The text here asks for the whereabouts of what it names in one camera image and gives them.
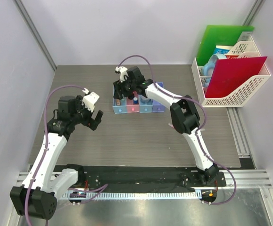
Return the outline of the clear paper clip jar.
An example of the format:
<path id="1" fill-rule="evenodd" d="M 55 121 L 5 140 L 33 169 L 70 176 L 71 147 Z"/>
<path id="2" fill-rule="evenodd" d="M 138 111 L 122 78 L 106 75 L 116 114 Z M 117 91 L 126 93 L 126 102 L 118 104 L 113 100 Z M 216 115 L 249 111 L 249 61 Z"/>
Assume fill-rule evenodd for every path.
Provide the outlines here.
<path id="1" fill-rule="evenodd" d="M 142 103 L 142 104 L 150 104 L 150 102 L 151 102 L 151 99 L 150 99 L 150 98 L 141 96 L 141 103 Z"/>

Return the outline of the pink drawer box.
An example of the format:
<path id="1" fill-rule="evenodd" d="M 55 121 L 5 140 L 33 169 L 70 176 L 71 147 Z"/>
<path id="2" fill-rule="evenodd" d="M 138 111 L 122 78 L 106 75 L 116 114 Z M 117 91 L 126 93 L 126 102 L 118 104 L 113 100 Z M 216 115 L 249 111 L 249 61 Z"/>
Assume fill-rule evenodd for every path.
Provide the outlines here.
<path id="1" fill-rule="evenodd" d="M 133 98 L 134 97 L 139 98 L 139 95 L 136 92 L 134 92 L 133 94 L 134 94 Z M 126 98 L 126 107 L 127 107 L 128 113 L 138 113 L 140 111 L 140 105 L 139 104 L 134 105 L 133 98 L 132 99 L 130 99 L 128 97 Z"/>

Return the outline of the purple drawer box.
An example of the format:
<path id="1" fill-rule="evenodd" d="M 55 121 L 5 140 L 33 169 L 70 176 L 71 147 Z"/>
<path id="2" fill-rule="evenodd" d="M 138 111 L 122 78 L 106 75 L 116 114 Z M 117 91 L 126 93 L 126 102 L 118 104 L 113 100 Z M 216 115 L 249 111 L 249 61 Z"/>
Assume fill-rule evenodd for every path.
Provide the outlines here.
<path id="1" fill-rule="evenodd" d="M 153 113 L 163 113 L 165 111 L 165 107 L 158 101 L 152 99 L 152 112 Z"/>

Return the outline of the light blue drawer box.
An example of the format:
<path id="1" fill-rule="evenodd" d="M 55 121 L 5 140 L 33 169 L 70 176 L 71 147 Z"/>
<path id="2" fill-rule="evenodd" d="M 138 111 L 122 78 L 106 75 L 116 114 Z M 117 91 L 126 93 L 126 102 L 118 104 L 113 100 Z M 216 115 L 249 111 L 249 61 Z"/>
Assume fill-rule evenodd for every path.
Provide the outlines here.
<path id="1" fill-rule="evenodd" d="M 120 99 L 121 102 L 122 102 L 121 106 L 117 106 L 116 105 L 116 100 L 117 100 L 116 98 L 113 98 L 112 107 L 113 107 L 114 114 L 124 114 L 124 113 L 127 113 L 126 98 L 124 97 L 123 99 Z"/>

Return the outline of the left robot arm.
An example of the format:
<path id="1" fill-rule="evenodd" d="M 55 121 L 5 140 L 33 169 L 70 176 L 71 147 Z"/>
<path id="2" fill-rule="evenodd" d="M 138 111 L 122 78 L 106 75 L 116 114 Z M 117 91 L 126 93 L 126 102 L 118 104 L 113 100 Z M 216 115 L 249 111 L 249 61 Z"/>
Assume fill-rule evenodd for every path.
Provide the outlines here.
<path id="1" fill-rule="evenodd" d="M 84 96 L 63 96 L 47 129 L 38 156 L 21 186 L 14 186 L 10 198 L 18 215 L 49 220 L 54 215 L 58 200 L 72 186 L 80 188 L 86 175 L 81 165 L 68 164 L 51 179 L 57 160 L 75 127 L 79 124 L 96 130 L 101 123 L 102 111 L 92 118 L 99 95 L 95 92 Z"/>

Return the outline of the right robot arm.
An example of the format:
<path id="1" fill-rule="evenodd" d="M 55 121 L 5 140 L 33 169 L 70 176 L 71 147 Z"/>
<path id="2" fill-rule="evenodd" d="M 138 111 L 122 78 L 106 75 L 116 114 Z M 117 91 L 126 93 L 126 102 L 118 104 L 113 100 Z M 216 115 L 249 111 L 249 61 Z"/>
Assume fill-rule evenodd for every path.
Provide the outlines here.
<path id="1" fill-rule="evenodd" d="M 113 83 L 114 99 L 125 97 L 133 99 L 135 94 L 155 100 L 169 109 L 172 127 L 184 136 L 195 158 L 199 182 L 204 186 L 211 185 L 219 168 L 210 156 L 200 131 L 200 116 L 195 107 L 195 100 L 190 96 L 178 96 L 164 89 L 152 79 L 145 79 L 136 66 L 126 68 L 118 66 L 115 73 L 120 79 Z"/>

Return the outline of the blue tape roll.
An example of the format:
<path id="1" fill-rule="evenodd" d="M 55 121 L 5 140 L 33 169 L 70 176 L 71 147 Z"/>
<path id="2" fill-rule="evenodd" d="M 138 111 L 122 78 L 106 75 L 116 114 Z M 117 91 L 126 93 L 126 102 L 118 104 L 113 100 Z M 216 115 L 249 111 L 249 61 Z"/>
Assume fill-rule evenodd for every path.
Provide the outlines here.
<path id="1" fill-rule="evenodd" d="M 208 62 L 202 67 L 201 71 L 204 76 L 208 76 L 208 72 L 211 69 L 214 69 L 215 64 L 218 60 L 227 59 L 227 57 L 224 54 L 216 53 L 213 54 Z"/>

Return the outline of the green folder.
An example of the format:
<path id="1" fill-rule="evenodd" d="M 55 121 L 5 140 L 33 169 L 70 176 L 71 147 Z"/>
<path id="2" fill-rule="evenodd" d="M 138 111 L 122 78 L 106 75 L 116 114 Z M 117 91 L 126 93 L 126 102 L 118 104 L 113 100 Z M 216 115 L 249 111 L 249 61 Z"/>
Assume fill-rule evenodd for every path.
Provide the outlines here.
<path id="1" fill-rule="evenodd" d="M 253 32 L 253 26 L 208 25 L 196 56 L 198 66 L 205 65 L 213 55 L 216 45 L 234 46 L 242 32 Z"/>

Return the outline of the blue white book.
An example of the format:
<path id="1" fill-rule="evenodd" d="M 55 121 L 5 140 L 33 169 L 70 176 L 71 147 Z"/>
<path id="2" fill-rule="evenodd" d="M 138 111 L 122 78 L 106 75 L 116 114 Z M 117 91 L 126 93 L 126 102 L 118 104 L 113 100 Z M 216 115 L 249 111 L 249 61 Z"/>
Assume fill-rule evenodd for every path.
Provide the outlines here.
<path id="1" fill-rule="evenodd" d="M 233 46 L 216 45 L 213 54 L 227 54 Z"/>

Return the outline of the magenta folder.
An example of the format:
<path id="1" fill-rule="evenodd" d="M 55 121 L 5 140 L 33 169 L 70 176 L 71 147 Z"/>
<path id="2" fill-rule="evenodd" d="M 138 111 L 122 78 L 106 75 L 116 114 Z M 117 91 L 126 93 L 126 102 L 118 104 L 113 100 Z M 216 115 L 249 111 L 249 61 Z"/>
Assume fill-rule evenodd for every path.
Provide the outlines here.
<path id="1" fill-rule="evenodd" d="M 267 57 L 222 59 L 215 64 L 206 98 L 222 98 L 231 94 L 252 76 L 258 75 Z"/>

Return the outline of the red white book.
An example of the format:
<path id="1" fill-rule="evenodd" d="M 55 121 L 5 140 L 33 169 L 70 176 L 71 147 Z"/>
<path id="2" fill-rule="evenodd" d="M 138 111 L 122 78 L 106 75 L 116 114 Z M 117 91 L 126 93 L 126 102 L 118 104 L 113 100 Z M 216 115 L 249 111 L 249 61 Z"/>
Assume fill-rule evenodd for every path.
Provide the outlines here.
<path id="1" fill-rule="evenodd" d="M 239 55 L 225 55 L 227 59 L 236 59 Z"/>

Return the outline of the white file organizer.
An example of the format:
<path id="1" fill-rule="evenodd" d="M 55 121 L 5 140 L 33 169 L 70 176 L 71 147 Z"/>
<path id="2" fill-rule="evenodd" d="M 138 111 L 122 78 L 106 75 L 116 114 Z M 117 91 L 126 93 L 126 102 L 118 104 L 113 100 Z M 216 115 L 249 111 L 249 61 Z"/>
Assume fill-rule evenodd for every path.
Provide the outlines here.
<path id="1" fill-rule="evenodd" d="M 271 74 L 252 37 L 231 49 L 234 59 L 216 62 L 211 76 L 205 76 L 198 60 L 191 69 L 199 102 L 204 107 L 243 107 L 266 83 Z"/>

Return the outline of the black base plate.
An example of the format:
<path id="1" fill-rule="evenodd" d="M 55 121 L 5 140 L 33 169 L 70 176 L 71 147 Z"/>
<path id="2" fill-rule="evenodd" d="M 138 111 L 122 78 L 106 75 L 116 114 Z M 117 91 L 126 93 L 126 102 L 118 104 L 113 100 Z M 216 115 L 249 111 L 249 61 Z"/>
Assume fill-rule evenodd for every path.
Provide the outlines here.
<path id="1" fill-rule="evenodd" d="M 108 184 L 108 188 L 133 185 L 161 187 L 171 184 L 178 187 L 226 186 L 224 173 L 218 172 L 214 179 L 204 182 L 196 168 L 83 166 L 83 170 L 85 176 L 82 187 L 89 189 L 105 184 Z"/>

